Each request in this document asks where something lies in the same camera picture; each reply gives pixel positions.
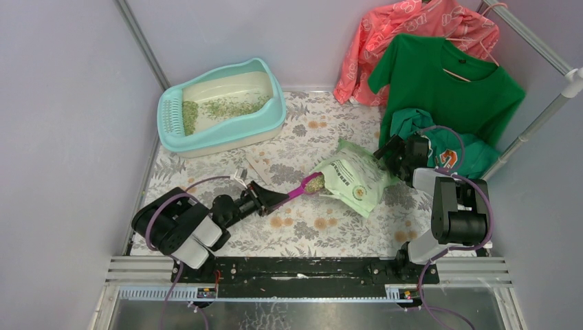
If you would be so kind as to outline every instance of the light blue litter box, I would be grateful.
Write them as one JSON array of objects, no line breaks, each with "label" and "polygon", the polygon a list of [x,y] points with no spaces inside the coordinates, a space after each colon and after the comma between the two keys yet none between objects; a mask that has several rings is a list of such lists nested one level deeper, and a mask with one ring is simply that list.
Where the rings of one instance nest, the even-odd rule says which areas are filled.
[{"label": "light blue litter box", "polygon": [[[251,114],[235,116],[233,112],[217,119],[210,117],[211,110],[206,110],[218,102],[249,104],[267,97],[265,105]],[[199,105],[195,132],[188,136],[182,121],[183,101]],[[252,58],[214,69],[166,90],[158,103],[157,124],[162,145],[181,157],[191,158],[271,139],[281,131],[285,116],[279,82],[263,60]]]}]

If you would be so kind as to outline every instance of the floor mat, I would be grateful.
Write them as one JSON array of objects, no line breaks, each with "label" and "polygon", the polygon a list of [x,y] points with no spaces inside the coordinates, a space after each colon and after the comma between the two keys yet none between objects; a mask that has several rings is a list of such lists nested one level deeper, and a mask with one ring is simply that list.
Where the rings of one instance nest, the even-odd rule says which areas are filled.
[{"label": "floor mat", "polygon": [[[238,166],[249,178],[282,193],[297,187],[321,160],[329,157],[338,138],[375,151],[382,119],[377,107],[339,104],[332,93],[285,93],[287,119],[272,140],[193,159],[183,159],[160,147],[144,205],[168,190],[212,177],[233,174]],[[249,154],[267,168],[272,184],[265,184],[250,166]],[[241,187],[232,180],[204,183],[190,191],[210,206],[221,194],[237,198]],[[430,227],[431,196],[398,184],[388,187],[368,219],[341,201],[300,196],[267,217],[255,214],[235,224],[231,239],[217,256],[394,256],[403,242]],[[459,256],[473,252],[455,252]],[[131,255],[158,255],[140,235],[133,237]]]}]

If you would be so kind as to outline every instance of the glass panel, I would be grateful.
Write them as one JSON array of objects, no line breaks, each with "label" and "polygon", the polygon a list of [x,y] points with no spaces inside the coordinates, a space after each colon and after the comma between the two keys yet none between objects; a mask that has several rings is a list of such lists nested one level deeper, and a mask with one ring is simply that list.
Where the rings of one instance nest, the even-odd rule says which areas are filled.
[{"label": "glass panel", "polygon": [[[496,298],[486,289],[426,289],[428,303],[468,318],[477,329],[504,329]],[[119,300],[114,330],[156,330],[161,301]],[[355,302],[214,302],[204,309],[210,329],[440,329],[427,311],[404,313],[396,304]],[[436,313],[454,329],[461,320]],[[205,329],[200,313],[170,302],[165,329]]]}]

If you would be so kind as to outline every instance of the bag of cat litter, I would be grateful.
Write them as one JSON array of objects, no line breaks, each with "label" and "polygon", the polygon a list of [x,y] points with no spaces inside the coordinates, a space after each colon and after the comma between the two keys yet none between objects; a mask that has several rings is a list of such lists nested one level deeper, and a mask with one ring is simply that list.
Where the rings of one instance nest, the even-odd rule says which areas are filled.
[{"label": "bag of cat litter", "polygon": [[343,201],[365,218],[380,203],[385,187],[399,181],[372,152],[343,139],[334,155],[319,163],[314,172],[324,175],[324,187],[331,193],[322,196]]}]

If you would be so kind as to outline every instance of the white wall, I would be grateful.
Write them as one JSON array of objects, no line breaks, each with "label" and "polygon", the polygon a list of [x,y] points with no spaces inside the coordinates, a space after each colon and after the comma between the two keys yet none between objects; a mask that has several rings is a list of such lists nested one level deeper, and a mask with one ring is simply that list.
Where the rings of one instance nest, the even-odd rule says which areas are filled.
[{"label": "white wall", "polygon": [[[131,0],[172,85],[261,57],[283,88],[331,89],[362,15],[397,0]],[[476,8],[479,0],[459,0]]]},{"label": "white wall", "polygon": [[0,8],[0,329],[86,329],[162,91],[112,0]]},{"label": "white wall", "polygon": [[[579,0],[506,0],[511,11],[570,64],[583,66]],[[527,97],[503,150],[566,85],[520,37],[500,24],[495,55]],[[583,95],[570,101],[489,183],[497,250],[506,258],[530,330],[579,329]]]}]

